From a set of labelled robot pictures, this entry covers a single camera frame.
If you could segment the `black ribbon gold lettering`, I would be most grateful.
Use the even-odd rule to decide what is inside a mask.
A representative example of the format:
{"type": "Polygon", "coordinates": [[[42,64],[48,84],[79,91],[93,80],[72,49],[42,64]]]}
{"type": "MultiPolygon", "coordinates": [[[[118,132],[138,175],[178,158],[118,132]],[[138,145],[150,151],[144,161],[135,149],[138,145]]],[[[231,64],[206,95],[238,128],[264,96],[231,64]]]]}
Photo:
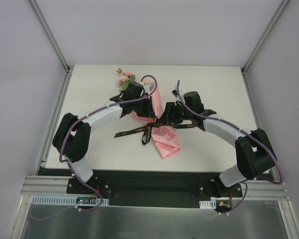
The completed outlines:
{"type": "Polygon", "coordinates": [[[175,119],[157,119],[154,122],[149,122],[145,126],[135,128],[128,131],[122,131],[115,134],[114,138],[143,133],[142,144],[146,145],[152,138],[152,130],[163,126],[171,126],[175,129],[187,129],[197,127],[204,131],[202,120],[194,120],[190,118],[175,118],[175,119]]]}

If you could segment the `pink wrapping paper sheet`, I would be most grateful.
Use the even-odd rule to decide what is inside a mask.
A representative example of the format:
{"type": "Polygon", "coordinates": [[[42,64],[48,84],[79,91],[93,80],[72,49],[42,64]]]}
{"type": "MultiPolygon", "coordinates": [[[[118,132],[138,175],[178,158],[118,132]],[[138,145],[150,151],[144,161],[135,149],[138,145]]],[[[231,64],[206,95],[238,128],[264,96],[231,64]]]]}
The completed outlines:
{"type": "MultiPolygon", "coordinates": [[[[157,87],[152,97],[153,111],[157,117],[162,116],[163,106],[159,88],[157,87]]],[[[170,126],[161,126],[152,129],[152,140],[163,159],[177,154],[180,149],[180,142],[177,133],[170,126]]]]}

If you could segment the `pink fake flower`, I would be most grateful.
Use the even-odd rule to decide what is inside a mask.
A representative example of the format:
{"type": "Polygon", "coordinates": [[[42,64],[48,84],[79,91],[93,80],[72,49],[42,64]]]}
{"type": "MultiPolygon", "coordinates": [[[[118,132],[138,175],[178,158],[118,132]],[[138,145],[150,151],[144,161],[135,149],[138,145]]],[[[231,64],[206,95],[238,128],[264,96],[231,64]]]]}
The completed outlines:
{"type": "Polygon", "coordinates": [[[117,85],[119,86],[120,91],[126,90],[130,83],[136,81],[135,75],[131,72],[123,72],[121,68],[118,68],[116,73],[120,75],[117,80],[117,85]]]}

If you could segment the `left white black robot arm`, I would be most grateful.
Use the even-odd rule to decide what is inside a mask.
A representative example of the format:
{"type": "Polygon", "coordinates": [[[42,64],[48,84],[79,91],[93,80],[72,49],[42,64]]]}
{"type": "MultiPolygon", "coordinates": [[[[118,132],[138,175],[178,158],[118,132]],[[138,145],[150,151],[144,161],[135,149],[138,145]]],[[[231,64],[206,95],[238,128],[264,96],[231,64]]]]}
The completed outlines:
{"type": "Polygon", "coordinates": [[[80,178],[78,188],[85,194],[95,189],[93,170],[87,161],[90,135],[105,124],[120,119],[132,112],[153,118],[151,95],[154,83],[130,83],[119,95],[110,98],[107,105],[88,113],[76,116],[67,113],[63,116],[52,140],[59,152],[59,161],[67,162],[76,176],[80,178]]]}

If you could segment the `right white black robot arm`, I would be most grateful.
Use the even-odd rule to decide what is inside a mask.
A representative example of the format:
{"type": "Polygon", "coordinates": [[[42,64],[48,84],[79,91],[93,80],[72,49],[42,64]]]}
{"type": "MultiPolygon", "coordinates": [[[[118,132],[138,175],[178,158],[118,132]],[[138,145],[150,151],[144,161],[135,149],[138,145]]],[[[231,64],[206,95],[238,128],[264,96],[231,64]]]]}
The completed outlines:
{"type": "Polygon", "coordinates": [[[167,102],[163,114],[157,119],[159,125],[182,128],[182,122],[191,121],[193,127],[214,134],[235,148],[236,164],[221,172],[204,190],[212,197],[223,197],[233,186],[251,180],[274,167],[274,152],[264,130],[245,131],[232,127],[215,111],[205,109],[198,92],[185,93],[181,101],[167,102]]]}

